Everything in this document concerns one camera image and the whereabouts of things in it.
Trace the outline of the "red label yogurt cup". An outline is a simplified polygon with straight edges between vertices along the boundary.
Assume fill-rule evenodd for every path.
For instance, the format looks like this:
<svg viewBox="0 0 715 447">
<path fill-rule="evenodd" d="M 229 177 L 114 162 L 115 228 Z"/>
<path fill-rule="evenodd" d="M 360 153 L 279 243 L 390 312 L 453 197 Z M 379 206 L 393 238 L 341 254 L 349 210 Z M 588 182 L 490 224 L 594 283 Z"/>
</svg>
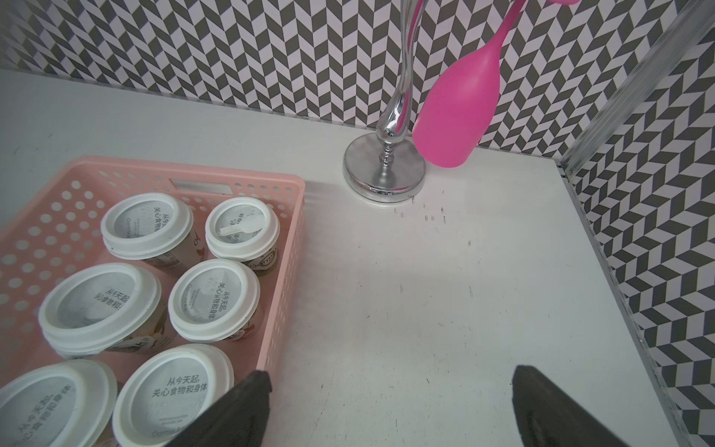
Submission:
<svg viewBox="0 0 715 447">
<path fill-rule="evenodd" d="M 117 396 L 112 417 L 121 446 L 164 446 L 235 384 L 231 359 L 215 346 L 189 344 L 145 361 Z"/>
</svg>

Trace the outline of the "pink perforated plastic basket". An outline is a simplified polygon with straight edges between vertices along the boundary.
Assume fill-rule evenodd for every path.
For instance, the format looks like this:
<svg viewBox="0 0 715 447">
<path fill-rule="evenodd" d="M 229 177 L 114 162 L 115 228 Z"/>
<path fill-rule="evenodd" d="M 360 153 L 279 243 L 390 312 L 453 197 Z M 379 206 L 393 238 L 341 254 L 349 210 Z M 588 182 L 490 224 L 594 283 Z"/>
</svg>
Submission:
<svg viewBox="0 0 715 447">
<path fill-rule="evenodd" d="M 38 313 L 62 281 L 97 264 L 142 267 L 161 282 L 164 298 L 180 277 L 110 253 L 100 231 L 104 214 L 129 197 L 161 193 L 179 199 L 195 216 L 195 229 L 209 250 L 205 225 L 210 212 L 234 197 L 254 197 L 279 218 L 279 262 L 261 283 L 264 322 L 256 335 L 239 342 L 201 344 L 223 350 L 235 370 L 235 385 L 255 370 L 272 380 L 277 372 L 286 319 L 297 276 L 305 183 L 286 174 L 192 167 L 113 158 L 81 158 L 64 168 L 4 230 L 1 237 L 1 389 L 35 369 L 63 361 L 42 335 Z M 153 355 L 105 352 L 83 358 L 108 365 L 119 392 L 130 376 L 155 355 L 200 344 L 176 336 Z"/>
</svg>

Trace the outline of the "white lid yogurt cup right-near-basket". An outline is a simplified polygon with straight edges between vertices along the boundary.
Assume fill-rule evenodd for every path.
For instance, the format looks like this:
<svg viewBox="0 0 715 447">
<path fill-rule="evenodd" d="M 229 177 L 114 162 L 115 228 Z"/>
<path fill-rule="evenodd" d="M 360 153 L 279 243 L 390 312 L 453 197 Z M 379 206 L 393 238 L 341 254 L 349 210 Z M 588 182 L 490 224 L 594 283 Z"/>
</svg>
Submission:
<svg viewBox="0 0 715 447">
<path fill-rule="evenodd" d="M 264 322 L 257 275 L 225 259 L 201 262 L 184 273 L 169 294 L 168 309 L 178 335 L 192 343 L 243 341 Z"/>
</svg>

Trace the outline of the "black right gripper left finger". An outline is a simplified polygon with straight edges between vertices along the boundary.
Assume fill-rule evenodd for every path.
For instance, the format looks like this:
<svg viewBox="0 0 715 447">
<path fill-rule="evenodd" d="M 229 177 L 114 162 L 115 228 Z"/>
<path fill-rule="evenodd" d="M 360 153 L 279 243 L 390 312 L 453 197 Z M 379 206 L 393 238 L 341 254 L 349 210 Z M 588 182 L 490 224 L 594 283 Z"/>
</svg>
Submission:
<svg viewBox="0 0 715 447">
<path fill-rule="evenodd" d="M 261 446 L 270 415 L 271 392 L 268 372 L 251 372 L 167 446 Z"/>
</svg>

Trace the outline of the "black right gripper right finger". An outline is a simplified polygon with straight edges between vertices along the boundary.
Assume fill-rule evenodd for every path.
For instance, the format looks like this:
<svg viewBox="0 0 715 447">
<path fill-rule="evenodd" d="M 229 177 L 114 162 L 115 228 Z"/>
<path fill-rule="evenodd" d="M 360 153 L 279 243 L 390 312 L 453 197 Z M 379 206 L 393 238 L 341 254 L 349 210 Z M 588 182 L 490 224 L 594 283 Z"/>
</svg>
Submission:
<svg viewBox="0 0 715 447">
<path fill-rule="evenodd" d="M 525 446 L 627 446 L 534 366 L 516 367 L 512 404 Z"/>
</svg>

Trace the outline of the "green yogurt cup white lid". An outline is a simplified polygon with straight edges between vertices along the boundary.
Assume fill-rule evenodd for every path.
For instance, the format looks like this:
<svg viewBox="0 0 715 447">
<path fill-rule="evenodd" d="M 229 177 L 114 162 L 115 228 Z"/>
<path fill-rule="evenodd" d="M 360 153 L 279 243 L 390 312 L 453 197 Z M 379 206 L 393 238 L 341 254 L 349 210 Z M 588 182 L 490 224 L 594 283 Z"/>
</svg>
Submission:
<svg viewBox="0 0 715 447">
<path fill-rule="evenodd" d="M 254 197 L 221 202 L 205 225 L 207 245 L 216 258 L 245 264 L 259 277 L 279 262 L 280 229 L 277 214 Z"/>
</svg>

